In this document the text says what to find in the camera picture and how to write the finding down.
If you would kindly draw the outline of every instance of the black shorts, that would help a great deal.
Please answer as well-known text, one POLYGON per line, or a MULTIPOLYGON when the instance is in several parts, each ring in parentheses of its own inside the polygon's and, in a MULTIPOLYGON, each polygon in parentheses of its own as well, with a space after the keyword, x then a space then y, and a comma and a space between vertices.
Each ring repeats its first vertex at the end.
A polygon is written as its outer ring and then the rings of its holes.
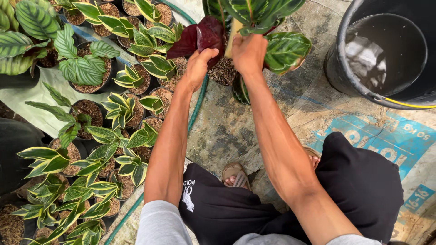
MULTIPOLYGON (((404 203, 397 165, 334 132, 324 141, 315 173, 362 235, 389 242, 404 203)), ((179 211, 200 245, 231 245, 248 233, 286 234, 310 244, 292 211, 281 214, 247 189, 228 188, 195 163, 183 177, 179 211)))

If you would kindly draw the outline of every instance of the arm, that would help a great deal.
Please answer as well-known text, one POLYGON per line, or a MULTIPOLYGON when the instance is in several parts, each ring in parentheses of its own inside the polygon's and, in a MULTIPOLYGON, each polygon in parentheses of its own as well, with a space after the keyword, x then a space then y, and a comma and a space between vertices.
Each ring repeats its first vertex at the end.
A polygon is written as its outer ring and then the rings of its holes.
POLYGON ((179 206, 183 188, 189 104, 192 94, 201 87, 207 62, 218 55, 218 49, 196 51, 177 84, 165 121, 148 163, 144 184, 144 204, 164 200, 179 206))
POLYGON ((272 185, 313 245, 361 235, 319 183, 309 156, 287 123, 262 74, 268 42, 252 34, 233 40, 233 62, 247 87, 260 153, 272 185))

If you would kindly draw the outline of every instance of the black bucket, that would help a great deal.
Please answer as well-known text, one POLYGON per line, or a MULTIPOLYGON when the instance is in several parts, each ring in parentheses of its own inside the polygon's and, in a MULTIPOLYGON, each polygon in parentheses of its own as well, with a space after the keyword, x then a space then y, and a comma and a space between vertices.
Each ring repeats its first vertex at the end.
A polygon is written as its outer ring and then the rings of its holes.
POLYGON ((431 9, 436 2, 417 0, 354 0, 342 18, 336 43, 327 53, 324 68, 331 85, 351 96, 362 96, 371 102, 394 109, 419 110, 436 108, 436 83, 432 72, 436 68, 436 33, 431 9), (350 68, 346 56, 347 29, 356 21, 377 14, 394 14, 413 22, 425 38, 426 62, 420 75, 402 85, 394 93, 380 95, 365 87, 350 68))

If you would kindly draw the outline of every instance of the concrete floor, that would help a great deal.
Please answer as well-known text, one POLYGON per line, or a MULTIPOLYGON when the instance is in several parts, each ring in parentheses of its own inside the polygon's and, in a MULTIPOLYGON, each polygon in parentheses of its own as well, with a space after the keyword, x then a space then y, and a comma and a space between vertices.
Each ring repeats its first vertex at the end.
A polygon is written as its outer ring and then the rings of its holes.
MULTIPOLYGON (((182 6, 195 20, 201 19, 200 0, 171 2, 182 6)), ((413 208, 406 204, 402 207, 392 236, 393 240, 420 245, 436 226, 433 205, 436 203, 436 195, 433 195, 436 190, 436 165, 433 164, 436 110, 388 109, 363 98, 350 97, 330 86, 323 71, 324 57, 335 42, 338 26, 350 2, 307 0, 277 31, 302 32, 313 42, 311 53, 294 72, 279 77, 265 70, 264 75, 303 145, 321 153, 325 136, 341 131, 354 146, 379 152, 400 165, 406 203, 414 193, 427 193, 422 200, 412 199, 413 208)), ((196 101, 194 96, 191 110, 196 101)), ((189 132, 186 157, 217 177, 221 177, 224 165, 230 161, 242 162, 247 174, 263 168, 251 109, 233 99, 230 87, 210 81, 197 121, 189 132)), ((272 188, 265 171, 259 172, 252 185, 263 202, 284 210, 285 204, 272 188)), ((135 195, 139 196, 140 192, 141 188, 138 188, 135 195)), ((131 198, 121 212, 133 202, 134 198, 131 198)), ((134 244, 139 214, 140 208, 112 244, 134 244)))

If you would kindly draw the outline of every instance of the person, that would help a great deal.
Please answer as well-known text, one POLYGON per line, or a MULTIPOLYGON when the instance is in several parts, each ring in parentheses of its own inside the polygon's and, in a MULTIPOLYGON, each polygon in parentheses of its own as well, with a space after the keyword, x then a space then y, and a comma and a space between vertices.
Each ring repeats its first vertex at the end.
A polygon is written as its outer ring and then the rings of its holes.
POLYGON ((150 158, 137 245, 192 244, 184 224, 200 245, 389 242, 403 204, 397 165, 354 148, 340 132, 327 136, 320 161, 310 158, 263 77, 266 47, 262 35, 237 35, 233 62, 249 93, 266 172, 290 210, 281 214, 261 204, 238 163, 227 165, 222 181, 195 163, 183 173, 192 93, 201 86, 207 61, 218 55, 213 49, 196 51, 150 158))

